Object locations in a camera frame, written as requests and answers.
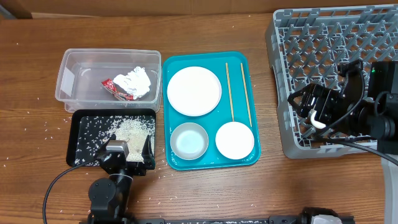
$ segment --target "large white plate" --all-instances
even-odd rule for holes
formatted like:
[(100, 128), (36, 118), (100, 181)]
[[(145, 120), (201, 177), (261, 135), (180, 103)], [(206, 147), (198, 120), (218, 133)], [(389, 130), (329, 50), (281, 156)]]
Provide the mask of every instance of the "large white plate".
[(243, 159), (253, 150), (254, 136), (246, 125), (228, 122), (217, 131), (216, 146), (228, 159)]
[(187, 67), (178, 71), (169, 81), (167, 98), (172, 107), (187, 116), (209, 113), (221, 99), (221, 83), (210, 70)]

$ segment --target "wire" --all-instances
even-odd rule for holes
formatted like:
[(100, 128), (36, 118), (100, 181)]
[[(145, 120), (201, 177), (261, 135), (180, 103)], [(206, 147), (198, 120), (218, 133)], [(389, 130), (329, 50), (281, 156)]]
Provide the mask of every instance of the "wire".
[(338, 123), (340, 123), (342, 120), (344, 120), (348, 115), (350, 115), (359, 106), (359, 104), (361, 103), (362, 98), (364, 96), (364, 92), (365, 92), (365, 79), (363, 77), (362, 71), (359, 71), (359, 75), (361, 76), (361, 80), (362, 80), (362, 93), (361, 93), (361, 97), (359, 98), (358, 102), (356, 102), (356, 104), (349, 111), (347, 111), (347, 113), (344, 114), (341, 118), (337, 119), (335, 122), (329, 124), (328, 126), (322, 128), (321, 130), (317, 131), (317, 133), (315, 133), (315, 136), (322, 136), (329, 129), (331, 129), (332, 127), (334, 127)]
[(352, 142), (345, 142), (345, 141), (337, 140), (337, 139), (318, 138), (316, 140), (317, 141), (322, 141), (322, 142), (333, 143), (333, 144), (342, 144), (344, 146), (349, 146), (349, 147), (354, 147), (354, 148), (357, 148), (357, 149), (361, 149), (361, 150), (364, 150), (366, 152), (370, 152), (372, 154), (380, 156), (381, 158), (386, 159), (386, 160), (392, 162), (393, 164), (395, 164), (396, 166), (398, 166), (398, 161), (396, 159), (394, 159), (391, 156), (388, 156), (387, 154), (384, 154), (384, 153), (379, 152), (377, 150), (371, 149), (370, 147), (361, 146), (359, 144), (355, 144), (355, 143), (352, 143)]
[(77, 165), (77, 166), (75, 166), (75, 167), (72, 167), (72, 168), (70, 168), (70, 169), (67, 169), (67, 170), (63, 171), (60, 175), (58, 175), (58, 176), (51, 182), (49, 188), (47, 189), (47, 192), (45, 193), (44, 201), (43, 201), (43, 221), (44, 221), (44, 224), (47, 224), (47, 217), (46, 217), (46, 215), (45, 215), (45, 208), (46, 208), (46, 206), (47, 206), (47, 199), (49, 198), (50, 191), (51, 191), (52, 187), (54, 186), (54, 184), (56, 183), (56, 181), (57, 181), (59, 178), (61, 178), (63, 175), (69, 173), (70, 171), (75, 170), (75, 169), (77, 169), (77, 168), (80, 168), (80, 167), (82, 167), (82, 166), (85, 166), (85, 165), (87, 165), (87, 164), (89, 164), (89, 163), (91, 163), (91, 162), (94, 162), (95, 160), (96, 160), (96, 159), (93, 159), (92, 161), (87, 161), (87, 162), (84, 162), (84, 163), (82, 163), (82, 164), (80, 164), (80, 165)]
[(375, 116), (383, 115), (384, 112), (386, 112), (386, 110), (383, 110), (381, 113), (379, 113), (378, 110), (377, 110), (377, 106), (379, 105), (379, 101), (381, 100), (381, 98), (382, 98), (384, 95), (389, 94), (389, 93), (390, 93), (389, 91), (382, 91), (382, 92), (380, 92), (380, 93), (377, 95), (376, 99), (374, 100), (374, 108), (373, 108), (373, 110), (374, 110), (374, 115), (375, 115)]

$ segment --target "small white plate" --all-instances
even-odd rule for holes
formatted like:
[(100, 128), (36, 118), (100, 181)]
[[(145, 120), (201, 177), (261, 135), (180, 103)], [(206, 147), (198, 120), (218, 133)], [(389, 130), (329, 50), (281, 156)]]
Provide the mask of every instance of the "small white plate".
[(179, 125), (170, 138), (170, 146), (174, 154), (185, 160), (198, 159), (206, 152), (208, 145), (207, 132), (195, 123)]
[(246, 125), (228, 122), (217, 131), (216, 146), (228, 159), (243, 159), (253, 150), (254, 136)]
[(221, 83), (212, 71), (202, 67), (187, 67), (170, 79), (167, 99), (181, 114), (202, 116), (216, 108), (222, 92)]

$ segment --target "wooden table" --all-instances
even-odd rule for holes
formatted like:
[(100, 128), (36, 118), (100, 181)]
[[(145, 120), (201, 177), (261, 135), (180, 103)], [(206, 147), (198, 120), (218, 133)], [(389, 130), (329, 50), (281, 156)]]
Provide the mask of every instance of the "wooden table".
[[(156, 131), (156, 172), (137, 177), (128, 210), (138, 218), (245, 218), (296, 215), (304, 206), (332, 208), (358, 223), (384, 219), (380, 158), (284, 156), (265, 31), (271, 14), (0, 22), (0, 223), (42, 223), (51, 181), (68, 168), (72, 114), (54, 97), (69, 48), (150, 49), (173, 55), (238, 50), (249, 61), (262, 154), (253, 166), (177, 172), (166, 165), (163, 109)], [(78, 223), (90, 209), (88, 188), (107, 177), (81, 168), (51, 191), (49, 223)]]

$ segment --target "robotic hand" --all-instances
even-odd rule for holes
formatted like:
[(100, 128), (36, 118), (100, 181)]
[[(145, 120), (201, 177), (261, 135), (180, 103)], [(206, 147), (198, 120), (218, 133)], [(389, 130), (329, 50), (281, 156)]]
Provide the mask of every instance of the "robotic hand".
[[(398, 62), (373, 62), (364, 100), (363, 63), (356, 60), (338, 65), (339, 76), (345, 79), (341, 91), (309, 84), (291, 94), (288, 102), (302, 118), (310, 118), (319, 130), (313, 138), (323, 142), (357, 147), (381, 156), (386, 186), (385, 223), (398, 223)], [(356, 138), (333, 139), (337, 132)], [(354, 144), (356, 141), (377, 139), (377, 150)]]

